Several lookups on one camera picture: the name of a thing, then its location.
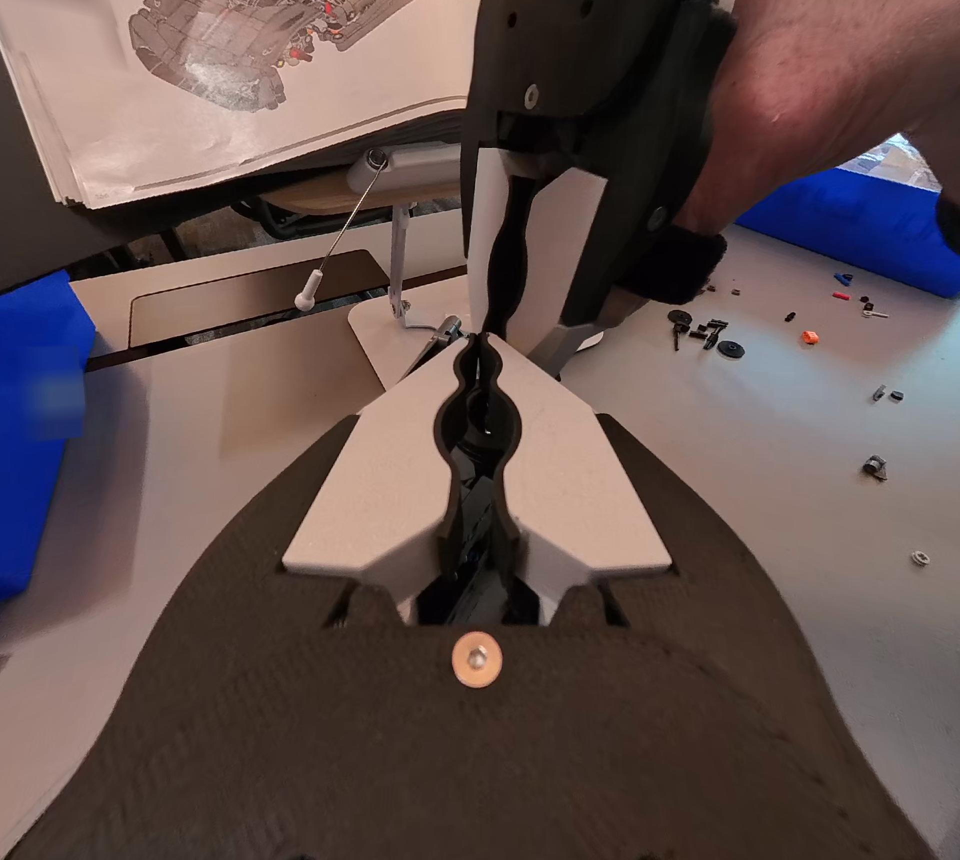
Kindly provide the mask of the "blue plastic bin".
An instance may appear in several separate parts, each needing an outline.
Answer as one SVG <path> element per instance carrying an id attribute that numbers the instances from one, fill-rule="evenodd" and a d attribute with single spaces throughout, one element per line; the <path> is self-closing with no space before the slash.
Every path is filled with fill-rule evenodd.
<path id="1" fill-rule="evenodd" d="M 66 443 L 83 434 L 94 323 L 58 271 L 1 297 L 1 600 L 30 584 Z"/>
<path id="2" fill-rule="evenodd" d="M 833 169 L 794 181 L 737 224 L 937 297 L 959 292 L 959 258 L 936 219 L 939 194 Z"/>

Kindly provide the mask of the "person's right hand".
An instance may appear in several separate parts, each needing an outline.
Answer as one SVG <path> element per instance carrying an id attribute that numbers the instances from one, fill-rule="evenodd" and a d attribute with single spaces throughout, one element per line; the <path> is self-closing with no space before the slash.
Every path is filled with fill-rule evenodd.
<path id="1" fill-rule="evenodd" d="M 959 0 L 736 0 L 714 137 L 677 224 L 725 230 L 894 134 L 958 206 Z"/>

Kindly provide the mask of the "partly built lego car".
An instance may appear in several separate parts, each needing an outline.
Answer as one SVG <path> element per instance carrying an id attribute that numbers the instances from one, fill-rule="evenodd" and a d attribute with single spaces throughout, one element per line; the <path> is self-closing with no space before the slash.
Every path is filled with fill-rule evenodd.
<path id="1" fill-rule="evenodd" d="M 457 386 L 434 421 L 434 440 L 451 472 L 447 511 L 435 531 L 439 576 L 414 598 L 414 623 L 536 626 L 544 621 L 542 600 L 522 579 L 525 541 L 506 497 L 506 469 L 523 426 L 501 386 L 501 354 L 489 334 L 469 335 L 449 316 L 409 374 L 460 340 L 466 346 L 454 356 Z"/>

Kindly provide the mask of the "open instruction book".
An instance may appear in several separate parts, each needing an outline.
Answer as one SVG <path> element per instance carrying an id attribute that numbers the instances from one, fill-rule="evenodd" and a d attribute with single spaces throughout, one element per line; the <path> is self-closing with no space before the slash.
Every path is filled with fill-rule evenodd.
<path id="1" fill-rule="evenodd" d="M 465 107 L 479 0 L 2 0 L 46 184 L 98 209 Z"/>

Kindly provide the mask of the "clear plastic bags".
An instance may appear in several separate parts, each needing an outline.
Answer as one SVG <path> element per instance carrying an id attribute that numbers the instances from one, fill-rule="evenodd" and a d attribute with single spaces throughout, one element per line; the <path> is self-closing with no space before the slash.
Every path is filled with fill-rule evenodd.
<path id="1" fill-rule="evenodd" d="M 899 133 L 847 160 L 839 168 L 874 180 L 899 183 L 936 194 L 942 190 L 925 158 L 906 136 Z"/>

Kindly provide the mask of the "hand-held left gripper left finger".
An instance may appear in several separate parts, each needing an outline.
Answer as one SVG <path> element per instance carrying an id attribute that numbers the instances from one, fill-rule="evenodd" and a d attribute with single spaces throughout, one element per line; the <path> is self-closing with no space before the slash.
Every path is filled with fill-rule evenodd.
<path id="1" fill-rule="evenodd" d="M 467 344 L 456 340 L 359 412 L 282 556 L 287 572 L 383 588 L 413 623 L 415 598 L 440 574 L 432 538 L 452 484 L 434 423 Z"/>

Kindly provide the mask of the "white book stand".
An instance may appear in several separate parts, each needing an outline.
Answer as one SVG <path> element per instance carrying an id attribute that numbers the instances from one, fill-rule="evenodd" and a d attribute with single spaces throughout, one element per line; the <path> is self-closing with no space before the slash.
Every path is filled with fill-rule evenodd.
<path id="1" fill-rule="evenodd" d="M 436 142 L 371 148 L 344 175 L 350 193 L 383 195 L 391 208 L 388 296 L 364 301 L 348 316 L 366 359 L 385 389 L 395 386 L 409 372 L 426 347 L 427 337 L 448 317 L 458 318 L 466 334 L 476 333 L 468 272 L 433 285 L 402 289 L 410 206 L 414 201 L 434 199 L 443 186 L 459 179 L 460 146 Z M 563 314 L 565 327 L 587 327 L 589 336 L 567 360 L 530 360 L 554 377 L 560 376 L 579 350 L 597 344 L 605 329 L 596 324 L 595 316 L 586 324 L 565 325 Z"/>

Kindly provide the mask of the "pile of small lego pieces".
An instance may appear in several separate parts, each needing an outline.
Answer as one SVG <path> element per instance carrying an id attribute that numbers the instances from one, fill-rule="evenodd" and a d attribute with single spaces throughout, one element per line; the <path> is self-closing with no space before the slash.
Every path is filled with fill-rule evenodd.
<path id="1" fill-rule="evenodd" d="M 674 352 L 679 352 L 682 339 L 688 338 L 698 342 L 702 351 L 716 351 L 728 360 L 739 361 L 746 355 L 746 349 L 741 343 L 724 338 L 730 322 L 722 317 L 714 317 L 704 323 L 695 323 L 688 311 L 673 309 L 667 313 L 667 320 L 671 325 L 671 349 Z"/>

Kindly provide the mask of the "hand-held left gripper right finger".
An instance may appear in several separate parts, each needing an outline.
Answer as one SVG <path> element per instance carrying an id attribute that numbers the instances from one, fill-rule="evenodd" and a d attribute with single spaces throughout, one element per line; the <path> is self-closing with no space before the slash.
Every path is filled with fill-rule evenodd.
<path id="1" fill-rule="evenodd" d="M 665 572 L 673 560 L 594 409 L 501 338 L 489 344 L 520 419 L 503 485 L 540 624 L 570 588 Z"/>

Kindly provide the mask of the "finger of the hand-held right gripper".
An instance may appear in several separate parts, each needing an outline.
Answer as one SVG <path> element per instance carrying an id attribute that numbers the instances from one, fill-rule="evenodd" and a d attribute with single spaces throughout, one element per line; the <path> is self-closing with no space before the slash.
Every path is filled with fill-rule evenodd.
<path id="1" fill-rule="evenodd" d="M 550 179 L 532 155 L 505 158 L 504 339 L 530 360 L 568 360 L 590 336 L 562 314 L 608 182 L 577 167 Z"/>
<path id="2" fill-rule="evenodd" d="M 526 229 L 536 194 L 536 158 L 493 147 L 477 152 L 467 248 L 475 332 L 502 339 L 527 275 Z"/>

